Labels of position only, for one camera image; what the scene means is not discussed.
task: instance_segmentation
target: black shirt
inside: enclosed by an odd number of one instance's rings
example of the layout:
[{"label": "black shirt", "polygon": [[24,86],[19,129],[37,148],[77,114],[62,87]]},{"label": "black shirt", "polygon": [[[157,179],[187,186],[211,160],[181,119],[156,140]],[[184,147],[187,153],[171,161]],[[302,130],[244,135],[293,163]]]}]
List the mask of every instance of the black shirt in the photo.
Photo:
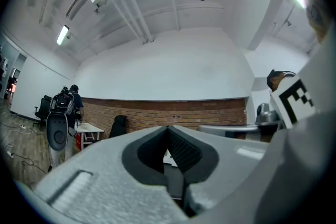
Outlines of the black shirt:
[{"label": "black shirt", "polygon": [[78,93],[73,92],[72,95],[74,97],[74,101],[73,101],[74,110],[67,117],[68,117],[68,126],[75,128],[76,112],[79,111],[80,108],[83,108],[83,103],[82,103],[82,97],[80,97]]}]

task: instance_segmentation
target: table leg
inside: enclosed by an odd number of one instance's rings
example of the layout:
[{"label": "table leg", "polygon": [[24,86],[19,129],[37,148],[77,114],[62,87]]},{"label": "table leg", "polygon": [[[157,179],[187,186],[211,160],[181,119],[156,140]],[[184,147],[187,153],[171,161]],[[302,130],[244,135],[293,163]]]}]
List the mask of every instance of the table leg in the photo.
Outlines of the table leg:
[{"label": "table leg", "polygon": [[80,136],[81,136],[81,138],[80,138],[81,139],[81,146],[80,147],[81,147],[81,151],[82,151],[84,149],[84,133],[81,133]]}]

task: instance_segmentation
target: brick wall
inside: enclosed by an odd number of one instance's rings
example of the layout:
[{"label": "brick wall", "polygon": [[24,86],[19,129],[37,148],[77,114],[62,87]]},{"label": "brick wall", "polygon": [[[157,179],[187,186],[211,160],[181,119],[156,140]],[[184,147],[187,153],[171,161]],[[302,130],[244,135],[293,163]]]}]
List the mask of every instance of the brick wall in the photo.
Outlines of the brick wall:
[{"label": "brick wall", "polygon": [[85,121],[105,130],[107,138],[114,118],[126,115],[127,132],[158,125],[181,125],[196,129],[200,124],[246,124],[245,100],[148,102],[83,98]]}]

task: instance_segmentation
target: red object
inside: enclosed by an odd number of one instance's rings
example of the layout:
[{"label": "red object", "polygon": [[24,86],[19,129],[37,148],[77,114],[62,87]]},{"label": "red object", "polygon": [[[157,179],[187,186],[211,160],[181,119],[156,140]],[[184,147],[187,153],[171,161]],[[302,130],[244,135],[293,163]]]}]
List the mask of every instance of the red object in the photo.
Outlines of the red object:
[{"label": "red object", "polygon": [[82,150],[81,144],[82,144],[81,135],[77,133],[76,134],[76,146],[80,151]]}]

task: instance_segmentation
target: white table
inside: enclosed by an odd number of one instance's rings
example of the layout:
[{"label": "white table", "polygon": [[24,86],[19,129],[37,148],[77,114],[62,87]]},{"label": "white table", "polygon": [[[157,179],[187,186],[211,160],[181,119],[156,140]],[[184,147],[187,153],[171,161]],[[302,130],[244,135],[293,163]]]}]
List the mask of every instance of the white table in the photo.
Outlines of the white table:
[{"label": "white table", "polygon": [[97,140],[99,140],[99,134],[104,132],[104,130],[99,129],[91,125],[90,123],[82,123],[78,126],[76,125],[75,130],[76,130],[76,133],[81,136],[80,138],[81,139],[81,148],[80,148],[81,151],[84,149],[84,145],[92,144],[91,142],[86,142],[87,134],[91,134],[91,137],[95,139],[93,135],[96,133]]}]

